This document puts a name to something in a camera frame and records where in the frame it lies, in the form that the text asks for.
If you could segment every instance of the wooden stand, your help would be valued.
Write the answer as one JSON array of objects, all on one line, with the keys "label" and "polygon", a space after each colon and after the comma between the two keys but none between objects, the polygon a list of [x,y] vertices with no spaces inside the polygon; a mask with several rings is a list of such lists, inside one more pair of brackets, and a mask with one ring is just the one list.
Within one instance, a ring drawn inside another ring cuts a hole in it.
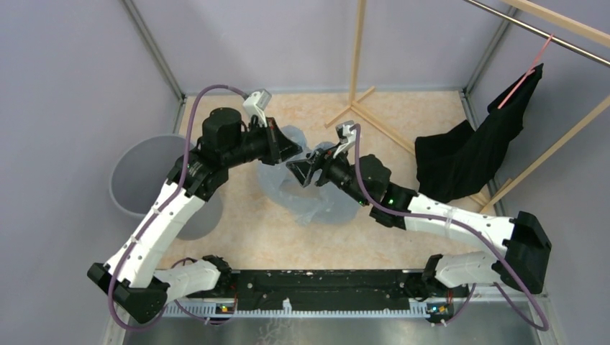
[{"label": "wooden stand", "polygon": [[[549,22],[559,25],[560,27],[564,27],[569,29],[570,31],[579,34],[581,36],[587,37],[590,40],[596,41],[610,47],[610,35],[607,33],[601,32],[594,28],[588,27],[580,22],[577,22],[573,19],[562,16],[561,14],[557,14],[549,9],[541,7],[536,4],[532,4],[529,1],[525,0],[503,0],[507,4],[511,4],[523,11],[529,12],[535,16],[543,18]],[[385,134],[387,137],[392,139],[395,143],[397,143],[400,147],[405,149],[408,153],[415,155],[415,144],[405,138],[403,138],[398,132],[396,132],[391,126],[385,124],[381,121],[377,116],[373,114],[373,112],[364,106],[361,102],[369,97],[374,91],[375,86],[371,86],[367,91],[365,91],[359,98],[356,98],[356,85],[358,84],[358,68],[360,67],[360,48],[362,47],[362,36],[363,36],[363,28],[364,28],[364,16],[366,10],[366,0],[358,0],[358,13],[356,19],[356,30],[355,30],[355,39],[354,39],[354,50],[352,53],[352,74],[350,77],[350,93],[348,97],[347,106],[341,110],[336,116],[332,119],[329,119],[324,127],[331,127],[337,120],[344,116],[350,111],[356,113],[359,117],[367,121],[381,133]],[[582,128],[584,128],[587,124],[589,124],[593,119],[595,119],[601,112],[603,112],[606,108],[610,106],[610,96],[608,96],[605,100],[603,100],[595,109],[591,111],[584,119],[578,122],[570,131],[568,131],[561,139],[559,139],[556,143],[554,143],[551,148],[549,148],[540,158],[535,160],[526,170],[524,170],[519,176],[516,178],[508,179],[502,187],[497,191],[497,193],[491,198],[491,200],[487,199],[481,192],[470,195],[469,198],[481,205],[483,208],[481,209],[481,213],[488,212],[493,205],[495,205],[502,197],[504,197],[508,192],[513,190],[523,179],[525,179],[532,171],[534,171],[537,167],[539,167],[548,157],[550,157],[553,153],[555,153],[558,149],[560,149],[568,140],[572,139]]]}]

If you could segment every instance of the clothes rail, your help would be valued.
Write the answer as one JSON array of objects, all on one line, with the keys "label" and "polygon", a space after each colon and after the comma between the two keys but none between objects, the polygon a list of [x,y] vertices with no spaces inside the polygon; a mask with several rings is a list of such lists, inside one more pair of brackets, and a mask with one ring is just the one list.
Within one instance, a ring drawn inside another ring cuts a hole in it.
[{"label": "clothes rail", "polygon": [[[547,32],[542,31],[541,29],[538,29],[536,27],[533,27],[532,25],[529,25],[525,22],[522,22],[518,19],[515,19],[513,17],[510,17],[509,15],[506,15],[492,7],[489,7],[485,4],[482,4],[476,0],[464,0],[466,2],[468,2],[469,4],[478,7],[479,9],[482,9],[486,12],[489,12],[491,14],[493,14],[496,17],[500,17],[504,20],[507,20],[509,22],[511,22],[512,24],[515,24],[518,27],[521,27],[523,29],[526,29],[527,31],[536,34],[540,37],[544,37],[544,38],[549,38],[550,34]],[[592,52],[589,52],[587,50],[584,50],[581,47],[578,47],[576,45],[573,45],[571,43],[569,43],[568,41],[562,40],[558,37],[553,37],[551,39],[551,42],[556,43],[557,45],[560,45],[561,47],[564,47],[567,50],[571,50],[573,52],[575,52],[576,54],[579,54],[581,56],[584,56],[585,58],[588,58],[589,60],[595,61],[596,63],[600,63],[606,67],[610,67],[610,61],[603,59],[602,57],[599,57],[598,55],[593,54]]]}]

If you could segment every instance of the black cloth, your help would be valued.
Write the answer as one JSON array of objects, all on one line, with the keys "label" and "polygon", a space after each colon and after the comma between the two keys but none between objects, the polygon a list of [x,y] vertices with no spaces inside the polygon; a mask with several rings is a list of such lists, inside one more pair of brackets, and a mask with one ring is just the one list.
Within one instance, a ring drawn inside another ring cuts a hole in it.
[{"label": "black cloth", "polygon": [[487,106],[489,115],[472,129],[468,121],[448,133],[415,140],[419,192],[446,203],[478,193],[500,168],[509,142],[523,129],[523,114],[542,78],[538,65],[498,109],[523,75]]}]

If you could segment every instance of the plastic bag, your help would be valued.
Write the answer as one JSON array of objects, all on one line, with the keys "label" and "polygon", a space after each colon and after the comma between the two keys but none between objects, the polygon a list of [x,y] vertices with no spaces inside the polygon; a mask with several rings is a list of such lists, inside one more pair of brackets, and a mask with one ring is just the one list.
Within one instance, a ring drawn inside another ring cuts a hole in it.
[{"label": "plastic bag", "polygon": [[[290,160],[304,159],[311,149],[307,147],[307,139],[300,129],[285,126],[282,132],[292,141],[303,147],[303,153]],[[315,148],[332,147],[331,142],[322,142]],[[356,217],[360,204],[351,199],[332,183],[316,187],[313,182],[302,188],[285,163],[264,165],[258,163],[258,182],[263,192],[273,202],[286,207],[295,215],[295,222],[305,226],[311,222],[322,224],[341,224]],[[312,181],[316,181],[319,172]]]}]

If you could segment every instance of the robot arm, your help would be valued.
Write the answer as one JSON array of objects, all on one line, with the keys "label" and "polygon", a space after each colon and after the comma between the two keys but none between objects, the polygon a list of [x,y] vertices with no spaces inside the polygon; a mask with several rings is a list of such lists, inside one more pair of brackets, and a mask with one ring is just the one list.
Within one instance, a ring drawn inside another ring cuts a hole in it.
[{"label": "robot arm", "polygon": [[[301,153],[302,148],[282,134],[275,119],[265,116],[263,110],[269,99],[266,90],[255,91],[246,99],[244,108],[252,119],[243,131],[246,126],[237,110],[213,110],[202,125],[202,137],[189,152],[186,179],[178,195],[161,207],[178,187],[183,157],[168,173],[157,200],[129,240],[108,261],[95,263],[89,269],[89,278],[106,294],[111,277],[116,276],[114,301],[136,321],[146,323],[167,303],[213,289],[221,274],[230,271],[226,263],[215,257],[170,270],[156,270],[184,224],[228,180],[229,169],[253,160],[274,165]],[[146,231],[136,239],[143,227]],[[117,272],[116,267],[132,242],[135,245]]]},{"label": "robot arm", "polygon": [[[336,127],[340,138],[336,146],[318,149],[305,160],[286,164],[302,186],[310,184],[314,173],[321,170],[315,182],[317,186],[331,182],[360,205],[366,206],[369,202],[356,180],[355,166],[347,160],[347,151],[355,144],[353,125],[353,121],[348,121]],[[437,202],[391,183],[391,171],[374,155],[360,157],[360,169],[366,190],[377,203],[394,211],[420,215],[417,218],[394,216],[373,207],[370,216],[378,223],[403,230],[429,232],[480,249],[468,254],[430,257],[422,277],[424,280],[439,282],[447,288],[502,281],[521,290],[495,254],[476,235],[458,226],[462,223],[474,228],[504,256],[531,293],[542,292],[551,243],[535,216],[525,212],[519,212],[516,218],[487,216]],[[435,216],[446,220],[437,220]]]}]

